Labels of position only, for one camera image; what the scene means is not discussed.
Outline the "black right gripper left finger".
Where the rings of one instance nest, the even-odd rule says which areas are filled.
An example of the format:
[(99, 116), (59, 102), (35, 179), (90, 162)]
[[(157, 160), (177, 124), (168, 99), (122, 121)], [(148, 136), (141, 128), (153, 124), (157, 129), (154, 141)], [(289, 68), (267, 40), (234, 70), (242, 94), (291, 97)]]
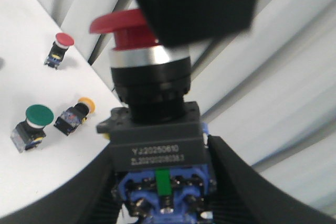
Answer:
[(106, 147), (79, 174), (42, 199), (1, 217), (1, 223), (117, 223), (112, 158)]

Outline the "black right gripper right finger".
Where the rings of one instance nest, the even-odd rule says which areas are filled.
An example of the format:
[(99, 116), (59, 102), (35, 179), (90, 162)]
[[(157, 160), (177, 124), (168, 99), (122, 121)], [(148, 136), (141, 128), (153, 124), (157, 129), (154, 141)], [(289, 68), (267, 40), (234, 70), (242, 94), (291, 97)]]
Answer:
[(219, 136), (208, 137), (217, 179), (214, 223), (335, 223), (265, 180)]

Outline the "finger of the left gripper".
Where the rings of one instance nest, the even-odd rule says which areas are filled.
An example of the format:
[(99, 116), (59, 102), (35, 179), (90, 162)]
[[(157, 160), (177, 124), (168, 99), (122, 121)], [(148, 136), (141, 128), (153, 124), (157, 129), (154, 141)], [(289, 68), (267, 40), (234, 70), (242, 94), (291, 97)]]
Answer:
[(222, 38), (251, 26), (256, 0), (136, 0), (165, 46)]

